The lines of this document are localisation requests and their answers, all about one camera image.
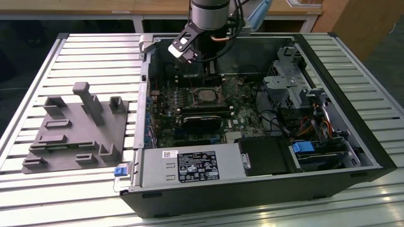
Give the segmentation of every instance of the power supply label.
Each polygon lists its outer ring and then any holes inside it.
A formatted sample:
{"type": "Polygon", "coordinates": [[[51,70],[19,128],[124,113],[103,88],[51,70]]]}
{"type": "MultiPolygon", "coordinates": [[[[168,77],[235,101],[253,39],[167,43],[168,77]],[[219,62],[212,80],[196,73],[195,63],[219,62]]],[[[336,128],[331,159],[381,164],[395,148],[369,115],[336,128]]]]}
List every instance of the power supply label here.
{"type": "Polygon", "coordinates": [[[177,154],[177,161],[181,183],[220,179],[215,151],[177,154]]]}

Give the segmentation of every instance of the slotted aluminum surface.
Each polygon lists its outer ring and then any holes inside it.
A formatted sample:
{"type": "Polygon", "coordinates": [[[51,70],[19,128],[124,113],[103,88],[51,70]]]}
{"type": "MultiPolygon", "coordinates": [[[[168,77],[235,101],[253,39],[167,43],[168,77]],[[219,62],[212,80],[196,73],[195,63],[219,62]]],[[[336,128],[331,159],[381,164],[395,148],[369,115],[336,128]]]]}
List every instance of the slotted aluminum surface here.
{"type": "MultiPolygon", "coordinates": [[[[39,73],[39,77],[43,76],[39,88],[27,110],[20,113],[11,139],[4,143],[0,158],[0,226],[353,227],[400,224],[404,219],[403,109],[335,39],[327,34],[305,35],[305,38],[391,154],[399,166],[395,172],[323,200],[145,220],[136,216],[112,189],[113,168],[21,174],[21,162],[45,115],[41,108],[45,96],[61,95],[65,102],[80,101],[71,94],[71,86],[81,79],[92,84],[91,92],[97,93],[100,101],[111,96],[123,96],[129,100],[123,161],[129,161],[133,156],[131,147],[140,80],[139,35],[71,35],[67,40],[57,40],[53,46],[45,70],[39,73]]],[[[319,86],[311,71],[309,75],[319,86]]],[[[209,196],[201,196],[209,202],[209,196]]]]}

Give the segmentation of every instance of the blue clip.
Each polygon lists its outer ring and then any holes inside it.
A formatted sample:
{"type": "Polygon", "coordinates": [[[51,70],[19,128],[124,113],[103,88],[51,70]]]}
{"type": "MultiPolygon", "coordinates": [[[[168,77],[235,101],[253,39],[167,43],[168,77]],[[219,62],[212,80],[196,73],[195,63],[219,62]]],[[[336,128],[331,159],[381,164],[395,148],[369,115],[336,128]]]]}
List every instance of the blue clip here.
{"type": "Polygon", "coordinates": [[[292,148],[293,148],[295,153],[315,151],[315,148],[313,148],[313,145],[311,142],[296,142],[292,145],[292,148]]]}
{"type": "Polygon", "coordinates": [[[128,175],[128,167],[117,166],[113,171],[115,176],[127,176],[128,175]]]}

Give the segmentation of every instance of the circuit board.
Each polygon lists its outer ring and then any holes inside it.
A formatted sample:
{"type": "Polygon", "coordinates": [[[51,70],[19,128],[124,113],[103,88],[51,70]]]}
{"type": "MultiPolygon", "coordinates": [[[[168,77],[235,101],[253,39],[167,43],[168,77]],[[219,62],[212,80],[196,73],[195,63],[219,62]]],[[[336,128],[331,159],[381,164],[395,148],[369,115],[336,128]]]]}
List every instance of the circuit board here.
{"type": "Polygon", "coordinates": [[[244,83],[240,76],[224,76],[223,81],[217,87],[180,88],[167,83],[155,92],[159,94],[153,97],[159,148],[232,143],[237,137],[265,135],[252,102],[252,82],[244,83]],[[201,117],[220,119],[220,127],[213,131],[185,131],[181,122],[201,117]]]}

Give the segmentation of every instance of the wooden surface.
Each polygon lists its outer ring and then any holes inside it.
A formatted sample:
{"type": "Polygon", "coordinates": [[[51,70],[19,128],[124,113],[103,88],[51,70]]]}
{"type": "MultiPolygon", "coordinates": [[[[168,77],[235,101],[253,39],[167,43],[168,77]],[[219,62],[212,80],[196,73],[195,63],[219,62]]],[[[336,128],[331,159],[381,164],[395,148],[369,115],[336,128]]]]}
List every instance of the wooden surface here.
{"type": "Polygon", "coordinates": [[[312,32],[336,32],[364,61],[404,13],[404,0],[324,0],[312,32]]]}
{"type": "MultiPolygon", "coordinates": [[[[188,0],[0,0],[1,13],[187,15],[188,0]]],[[[273,0],[268,15],[321,14],[273,0]]]]}
{"type": "Polygon", "coordinates": [[[132,13],[133,0],[0,0],[1,13],[112,14],[132,13]]]}

